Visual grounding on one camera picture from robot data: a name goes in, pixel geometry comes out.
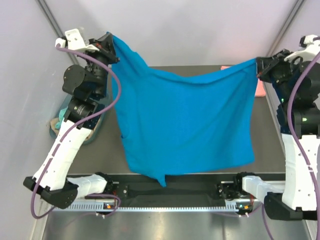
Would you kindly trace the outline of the blue t shirt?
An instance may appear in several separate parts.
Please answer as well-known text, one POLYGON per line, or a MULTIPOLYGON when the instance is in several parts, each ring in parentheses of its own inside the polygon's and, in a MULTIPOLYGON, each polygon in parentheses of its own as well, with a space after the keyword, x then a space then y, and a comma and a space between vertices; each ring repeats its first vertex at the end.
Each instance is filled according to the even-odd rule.
POLYGON ((113 42, 115 114, 132 172, 165 186, 166 176, 254 162, 255 59, 186 77, 151 68, 120 38, 113 42))

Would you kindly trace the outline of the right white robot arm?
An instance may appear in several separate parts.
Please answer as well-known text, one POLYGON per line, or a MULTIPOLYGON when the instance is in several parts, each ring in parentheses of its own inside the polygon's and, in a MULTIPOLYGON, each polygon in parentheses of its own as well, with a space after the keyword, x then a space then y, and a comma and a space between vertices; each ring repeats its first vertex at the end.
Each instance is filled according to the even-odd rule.
POLYGON ((271 83, 279 99, 276 111, 285 150, 284 188, 279 189, 253 173, 240 173, 233 185, 239 198, 251 194, 264 205, 272 220, 317 220, 319 193, 315 189, 320 145, 320 93, 317 52, 283 49, 256 59, 257 76, 271 83))

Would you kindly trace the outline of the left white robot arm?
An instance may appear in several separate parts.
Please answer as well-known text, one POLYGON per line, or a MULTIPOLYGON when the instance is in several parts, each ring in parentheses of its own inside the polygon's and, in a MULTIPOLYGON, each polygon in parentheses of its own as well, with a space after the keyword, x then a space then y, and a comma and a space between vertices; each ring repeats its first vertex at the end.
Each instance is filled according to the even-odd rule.
POLYGON ((117 76, 108 67, 119 62, 113 35, 85 40, 79 29, 65 32, 56 40, 59 51, 72 53, 86 60, 86 66, 69 66, 63 74, 62 90, 71 95, 58 135, 45 161, 23 185, 59 209, 68 208, 76 199, 98 194, 109 198, 114 191, 107 175, 97 172, 84 177, 68 177, 69 169, 85 140, 94 132, 101 115, 120 98, 117 93, 110 102, 107 91, 108 75, 117 76))

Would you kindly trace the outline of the folded pink t shirt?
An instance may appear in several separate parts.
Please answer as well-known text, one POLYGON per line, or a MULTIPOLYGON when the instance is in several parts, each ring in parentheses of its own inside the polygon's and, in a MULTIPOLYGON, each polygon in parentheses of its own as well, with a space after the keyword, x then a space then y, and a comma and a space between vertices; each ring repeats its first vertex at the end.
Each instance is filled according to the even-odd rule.
MULTIPOLYGON (((234 80, 230 84, 228 84, 225 87, 225 92, 230 92, 230 93, 237 93, 238 89, 242 89, 242 83, 243 83, 243 75, 240 76, 241 80, 234 80)), ((260 81, 259 79, 257 80, 257 85, 256 85, 256 90, 255 90, 255 95, 256 98, 262 98, 266 96, 266 91, 263 85, 263 82, 260 81)))

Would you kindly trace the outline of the mint green t shirt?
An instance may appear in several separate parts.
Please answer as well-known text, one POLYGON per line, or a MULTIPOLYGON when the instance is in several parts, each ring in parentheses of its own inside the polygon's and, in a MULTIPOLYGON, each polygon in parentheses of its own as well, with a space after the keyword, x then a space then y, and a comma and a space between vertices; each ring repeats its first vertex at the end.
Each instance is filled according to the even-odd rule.
POLYGON ((66 113, 67 110, 68 110, 68 108, 65 107, 65 108, 62 108, 59 111, 59 113, 58 113, 58 122, 54 126, 56 130, 60 130, 62 122, 64 120, 65 113, 66 113))

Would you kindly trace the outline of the beige t shirt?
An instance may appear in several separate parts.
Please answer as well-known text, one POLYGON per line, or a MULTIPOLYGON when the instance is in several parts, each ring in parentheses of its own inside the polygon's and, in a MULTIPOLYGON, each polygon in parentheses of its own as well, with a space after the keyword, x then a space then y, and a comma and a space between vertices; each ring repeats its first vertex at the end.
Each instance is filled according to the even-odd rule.
POLYGON ((54 134, 58 135, 61 128, 61 121, 59 118, 54 118, 50 121, 50 128, 54 132, 54 134))

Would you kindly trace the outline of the teal plastic basin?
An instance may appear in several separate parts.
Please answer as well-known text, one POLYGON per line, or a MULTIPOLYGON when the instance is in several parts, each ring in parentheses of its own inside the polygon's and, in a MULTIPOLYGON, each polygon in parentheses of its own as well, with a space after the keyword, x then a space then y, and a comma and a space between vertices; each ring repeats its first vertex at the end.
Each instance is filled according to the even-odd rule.
MULTIPOLYGON (((60 106, 57 114, 55 115, 54 118, 58 118, 58 115, 59 115, 59 111, 63 108, 66 108, 68 107, 68 104, 71 100, 72 96, 71 95, 67 95, 67 97, 64 99, 64 101, 62 102, 62 105, 60 106)), ((91 133, 88 135, 88 137, 84 140, 83 142, 83 145, 88 145, 90 144, 91 142, 94 141, 100 127, 101 127, 101 124, 106 116, 106 114, 108 114, 108 112, 104 112, 103 114, 101 114, 100 116, 98 117, 95 117, 92 121, 93 123, 95 124, 93 130, 91 131, 91 133)), ((54 132, 51 130, 51 124, 50 124, 50 127, 49 127, 49 135, 53 138, 53 139, 56 139, 57 135, 54 134, 54 132)))

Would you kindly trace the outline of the left aluminium frame post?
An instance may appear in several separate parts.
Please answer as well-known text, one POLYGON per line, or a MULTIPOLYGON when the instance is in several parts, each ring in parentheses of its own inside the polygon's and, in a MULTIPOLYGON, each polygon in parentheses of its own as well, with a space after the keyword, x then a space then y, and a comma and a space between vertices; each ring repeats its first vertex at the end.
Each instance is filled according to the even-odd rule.
POLYGON ((62 31, 58 21, 56 20, 52 10, 50 9, 46 0, 36 0, 40 10, 43 12, 45 18, 49 22, 53 32, 55 33, 56 37, 64 36, 64 32, 62 31))

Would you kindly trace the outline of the aluminium frame post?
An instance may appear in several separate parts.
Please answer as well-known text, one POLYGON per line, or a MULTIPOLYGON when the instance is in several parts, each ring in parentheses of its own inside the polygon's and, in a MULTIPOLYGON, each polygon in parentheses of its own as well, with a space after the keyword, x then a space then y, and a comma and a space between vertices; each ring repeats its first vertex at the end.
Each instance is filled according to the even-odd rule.
POLYGON ((64 32, 62 31, 58 21, 56 20, 52 10, 50 9, 46 0, 36 0, 40 10, 43 12, 45 18, 49 22, 53 32, 55 33, 56 37, 64 36, 64 32))
POLYGON ((302 9, 306 0, 295 0, 293 6, 289 10, 287 16, 284 19, 284 22, 281 24, 279 31, 277 32, 274 40, 272 41, 271 46, 269 47, 266 56, 271 57, 279 47, 289 28, 291 27, 296 16, 299 14, 299 11, 302 9))

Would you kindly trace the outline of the right aluminium frame post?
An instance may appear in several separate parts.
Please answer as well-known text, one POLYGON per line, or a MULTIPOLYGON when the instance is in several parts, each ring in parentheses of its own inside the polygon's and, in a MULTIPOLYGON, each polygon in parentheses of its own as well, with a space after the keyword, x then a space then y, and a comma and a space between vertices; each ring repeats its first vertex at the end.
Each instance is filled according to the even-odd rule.
POLYGON ((296 16, 299 14, 299 11, 302 9, 306 0, 295 0, 293 6, 289 10, 287 16, 284 19, 284 22, 281 24, 279 31, 277 32, 274 40, 272 41, 271 46, 269 47, 266 56, 271 57, 279 47, 289 28, 291 27, 296 16))

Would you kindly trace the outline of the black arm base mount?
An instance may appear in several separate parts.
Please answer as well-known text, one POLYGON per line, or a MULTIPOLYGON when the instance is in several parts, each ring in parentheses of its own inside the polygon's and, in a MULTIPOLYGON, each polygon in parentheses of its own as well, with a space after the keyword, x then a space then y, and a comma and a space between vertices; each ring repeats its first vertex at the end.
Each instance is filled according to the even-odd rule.
POLYGON ((104 194, 120 198, 137 196, 204 195, 211 199, 234 200, 246 193, 240 190, 240 181, 232 173, 200 173, 166 176, 166 185, 140 174, 109 174, 104 194))

